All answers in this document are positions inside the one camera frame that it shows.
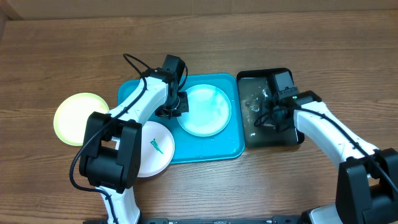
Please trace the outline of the light blue plate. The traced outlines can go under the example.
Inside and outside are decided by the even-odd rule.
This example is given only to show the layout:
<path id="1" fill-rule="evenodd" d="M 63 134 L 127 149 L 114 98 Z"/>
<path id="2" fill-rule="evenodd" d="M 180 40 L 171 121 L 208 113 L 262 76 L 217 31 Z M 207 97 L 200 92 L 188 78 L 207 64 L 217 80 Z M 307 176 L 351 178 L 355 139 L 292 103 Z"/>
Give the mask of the light blue plate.
<path id="1" fill-rule="evenodd" d="M 226 93 L 220 88 L 199 84 L 186 90 L 188 112 L 177 118 L 181 127 L 194 136 L 209 137 L 227 127 L 232 106 Z"/>

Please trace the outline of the pink white plate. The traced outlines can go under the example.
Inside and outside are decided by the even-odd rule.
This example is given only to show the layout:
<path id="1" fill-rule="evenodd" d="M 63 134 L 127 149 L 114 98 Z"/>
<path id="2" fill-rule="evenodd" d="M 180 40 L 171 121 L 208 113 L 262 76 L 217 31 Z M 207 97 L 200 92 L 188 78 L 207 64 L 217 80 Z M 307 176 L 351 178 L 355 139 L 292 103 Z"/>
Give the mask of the pink white plate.
<path id="1" fill-rule="evenodd" d="M 172 133 L 162 124 L 148 121 L 142 129 L 141 166 L 138 177 L 152 177 L 170 164 L 175 152 Z"/>

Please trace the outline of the yellow-green plate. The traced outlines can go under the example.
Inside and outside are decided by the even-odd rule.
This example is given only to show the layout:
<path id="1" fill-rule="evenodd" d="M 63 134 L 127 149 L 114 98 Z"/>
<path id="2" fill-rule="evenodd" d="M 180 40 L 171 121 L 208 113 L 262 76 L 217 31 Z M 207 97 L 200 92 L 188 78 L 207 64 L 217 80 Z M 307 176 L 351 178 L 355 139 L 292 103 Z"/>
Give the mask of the yellow-green plate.
<path id="1" fill-rule="evenodd" d="M 107 113 L 108 104 L 94 93 L 77 93 L 64 100 L 57 108 L 53 128 L 65 144 L 82 146 L 86 122 L 93 112 Z"/>

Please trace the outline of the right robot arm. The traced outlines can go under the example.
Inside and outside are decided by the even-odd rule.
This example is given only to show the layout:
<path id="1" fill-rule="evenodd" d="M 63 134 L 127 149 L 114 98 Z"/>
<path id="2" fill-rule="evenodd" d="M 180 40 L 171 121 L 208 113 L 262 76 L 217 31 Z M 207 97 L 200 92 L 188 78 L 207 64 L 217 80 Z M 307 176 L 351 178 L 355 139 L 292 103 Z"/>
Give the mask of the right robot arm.
<path id="1" fill-rule="evenodd" d="M 338 169 L 333 204 L 301 214 L 299 223 L 397 221 L 397 151 L 378 149 L 345 126 L 313 91 L 279 91 L 260 102 L 255 126 L 294 128 L 310 138 Z"/>

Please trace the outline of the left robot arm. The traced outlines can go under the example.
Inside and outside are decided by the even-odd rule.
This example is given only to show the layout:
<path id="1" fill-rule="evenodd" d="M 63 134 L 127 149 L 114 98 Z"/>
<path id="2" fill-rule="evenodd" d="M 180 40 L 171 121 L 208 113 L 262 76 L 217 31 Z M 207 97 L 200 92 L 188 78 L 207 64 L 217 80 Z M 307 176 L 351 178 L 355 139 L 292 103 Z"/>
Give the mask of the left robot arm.
<path id="1" fill-rule="evenodd" d="M 88 117 L 83 146 L 70 167 L 70 182 L 103 196 L 107 223 L 140 222 L 133 185 L 141 164 L 142 129 L 152 114 L 170 119 L 188 111 L 187 94 L 181 90 L 186 80 L 186 66 L 148 68 L 122 104 Z"/>

